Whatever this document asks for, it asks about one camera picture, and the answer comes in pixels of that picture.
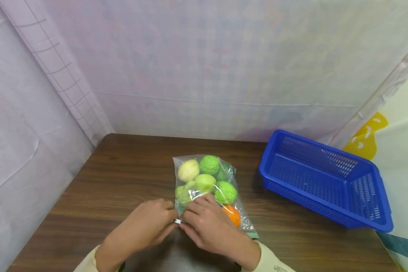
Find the hand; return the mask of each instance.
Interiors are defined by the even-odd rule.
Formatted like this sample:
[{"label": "hand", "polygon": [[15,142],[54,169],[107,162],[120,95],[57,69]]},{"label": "hand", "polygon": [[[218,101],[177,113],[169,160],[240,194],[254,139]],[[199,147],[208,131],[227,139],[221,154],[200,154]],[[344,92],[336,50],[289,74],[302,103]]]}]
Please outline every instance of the hand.
[{"label": "hand", "polygon": [[234,226],[212,195],[190,202],[181,219],[188,223],[181,229],[199,248],[232,258],[248,271],[258,266],[259,245]]},{"label": "hand", "polygon": [[177,226],[172,202],[163,199],[141,203],[103,241],[95,254],[100,272],[113,272],[133,253],[161,243]]}]

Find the teal stripe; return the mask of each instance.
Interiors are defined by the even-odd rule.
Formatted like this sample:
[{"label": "teal stripe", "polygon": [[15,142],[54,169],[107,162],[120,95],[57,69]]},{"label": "teal stripe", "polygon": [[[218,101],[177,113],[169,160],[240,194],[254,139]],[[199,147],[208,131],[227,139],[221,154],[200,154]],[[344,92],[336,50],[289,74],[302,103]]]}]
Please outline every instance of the teal stripe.
[{"label": "teal stripe", "polygon": [[408,258],[408,239],[395,235],[376,232],[387,249]]}]

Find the pale yellow fruit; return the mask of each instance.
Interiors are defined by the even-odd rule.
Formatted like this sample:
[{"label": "pale yellow fruit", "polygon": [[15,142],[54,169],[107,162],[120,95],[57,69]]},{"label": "pale yellow fruit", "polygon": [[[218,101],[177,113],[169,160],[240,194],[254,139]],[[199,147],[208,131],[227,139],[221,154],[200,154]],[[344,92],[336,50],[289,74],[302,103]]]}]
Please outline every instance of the pale yellow fruit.
[{"label": "pale yellow fruit", "polygon": [[185,161],[177,172],[179,180],[189,182],[195,179],[199,175],[199,165],[196,160]]}]

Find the person's left hand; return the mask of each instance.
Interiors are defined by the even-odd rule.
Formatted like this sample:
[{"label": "person's left hand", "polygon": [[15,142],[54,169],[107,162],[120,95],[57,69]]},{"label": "person's left hand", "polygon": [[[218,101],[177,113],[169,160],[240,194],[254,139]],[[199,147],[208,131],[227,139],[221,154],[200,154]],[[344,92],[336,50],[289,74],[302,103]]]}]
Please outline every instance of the person's left hand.
[{"label": "person's left hand", "polygon": [[161,243],[177,226],[173,203],[163,199],[141,203],[97,249],[98,271],[113,272],[135,252]]}]

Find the blue basket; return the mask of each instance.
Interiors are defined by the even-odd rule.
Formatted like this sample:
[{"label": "blue basket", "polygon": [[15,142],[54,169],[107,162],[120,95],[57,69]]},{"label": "blue basket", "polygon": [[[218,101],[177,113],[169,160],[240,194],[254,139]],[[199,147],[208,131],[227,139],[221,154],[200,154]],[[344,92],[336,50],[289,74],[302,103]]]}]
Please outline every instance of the blue basket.
[{"label": "blue basket", "polygon": [[260,164],[264,187],[346,227],[393,229],[382,178],[372,162],[277,130]]}]

